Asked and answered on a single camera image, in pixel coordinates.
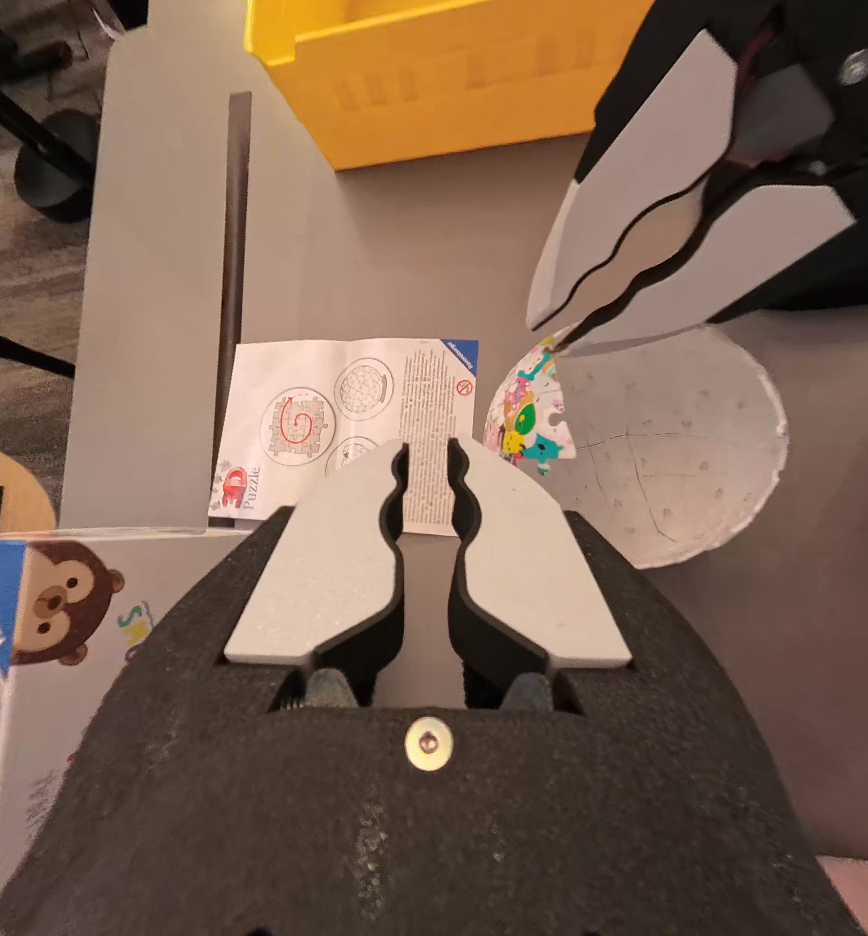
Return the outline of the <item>folded instruction leaflet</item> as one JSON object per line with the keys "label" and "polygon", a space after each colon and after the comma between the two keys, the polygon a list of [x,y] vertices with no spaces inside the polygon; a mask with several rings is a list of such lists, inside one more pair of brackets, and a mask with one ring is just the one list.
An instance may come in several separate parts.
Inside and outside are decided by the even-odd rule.
{"label": "folded instruction leaflet", "polygon": [[477,341],[457,338],[239,345],[208,518],[264,521],[400,439],[405,532],[452,536],[446,446],[473,434],[478,357]]}

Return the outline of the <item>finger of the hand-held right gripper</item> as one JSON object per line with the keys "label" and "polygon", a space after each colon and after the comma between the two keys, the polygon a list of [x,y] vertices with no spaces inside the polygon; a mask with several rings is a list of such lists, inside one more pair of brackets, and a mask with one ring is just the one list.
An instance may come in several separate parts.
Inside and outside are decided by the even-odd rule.
{"label": "finger of the hand-held right gripper", "polygon": [[762,185],[709,225],[690,256],[676,256],[582,322],[555,334],[556,350],[645,344],[706,323],[756,287],[853,227],[830,186]]}
{"label": "finger of the hand-held right gripper", "polygon": [[546,326],[586,274],[617,251],[631,223],[692,188],[726,151],[736,65],[699,31],[582,181],[571,180],[541,252],[526,309]]}

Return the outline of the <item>yellow plastic bin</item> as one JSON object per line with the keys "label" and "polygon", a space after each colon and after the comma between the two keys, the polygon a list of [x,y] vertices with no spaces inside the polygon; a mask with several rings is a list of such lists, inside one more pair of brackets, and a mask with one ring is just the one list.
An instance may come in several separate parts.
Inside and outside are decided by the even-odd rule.
{"label": "yellow plastic bin", "polygon": [[334,170],[585,134],[650,1],[250,1],[244,46]]}

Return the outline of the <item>colourful puzzle box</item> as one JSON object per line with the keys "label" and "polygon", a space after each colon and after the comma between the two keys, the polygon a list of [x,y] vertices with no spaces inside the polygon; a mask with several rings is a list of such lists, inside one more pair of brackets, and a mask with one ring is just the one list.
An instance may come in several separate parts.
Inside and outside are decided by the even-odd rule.
{"label": "colourful puzzle box", "polygon": [[126,528],[0,534],[0,891],[118,674],[247,536]]}

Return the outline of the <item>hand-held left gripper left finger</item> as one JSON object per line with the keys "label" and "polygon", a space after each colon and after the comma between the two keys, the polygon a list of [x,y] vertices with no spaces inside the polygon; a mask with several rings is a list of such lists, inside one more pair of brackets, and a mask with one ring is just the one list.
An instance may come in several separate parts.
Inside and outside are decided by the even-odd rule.
{"label": "hand-held left gripper left finger", "polygon": [[232,663],[386,667],[404,638],[409,447],[388,441],[301,497],[224,653]]}

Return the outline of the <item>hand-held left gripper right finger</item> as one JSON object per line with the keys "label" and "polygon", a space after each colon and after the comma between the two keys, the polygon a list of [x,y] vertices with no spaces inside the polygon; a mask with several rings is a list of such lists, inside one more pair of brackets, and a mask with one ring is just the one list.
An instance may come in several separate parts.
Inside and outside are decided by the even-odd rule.
{"label": "hand-held left gripper right finger", "polygon": [[469,437],[447,447],[459,538],[448,631],[469,669],[615,669],[631,661],[572,528],[534,479]]}

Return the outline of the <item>black metal leg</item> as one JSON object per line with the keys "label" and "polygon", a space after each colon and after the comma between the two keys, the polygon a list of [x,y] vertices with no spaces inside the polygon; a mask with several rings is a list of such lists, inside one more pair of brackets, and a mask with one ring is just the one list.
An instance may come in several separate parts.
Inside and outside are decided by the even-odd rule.
{"label": "black metal leg", "polygon": [[20,53],[0,37],[0,128],[20,144],[14,183],[22,201],[47,219],[74,224],[89,219],[100,138],[100,118],[75,109],[55,111],[41,121],[2,89],[69,66],[73,51],[64,41]]}
{"label": "black metal leg", "polygon": [[72,362],[20,345],[2,335],[0,335],[0,359],[70,380],[76,379],[76,366]]}

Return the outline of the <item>colourful puzzle ball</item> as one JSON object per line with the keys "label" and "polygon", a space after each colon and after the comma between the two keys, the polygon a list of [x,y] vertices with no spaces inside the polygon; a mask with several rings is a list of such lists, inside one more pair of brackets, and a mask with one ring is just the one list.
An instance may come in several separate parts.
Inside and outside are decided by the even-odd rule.
{"label": "colourful puzzle ball", "polygon": [[789,429],[745,349],[709,327],[589,357],[549,345],[501,381],[487,449],[640,570],[684,563],[752,523],[779,483]]}

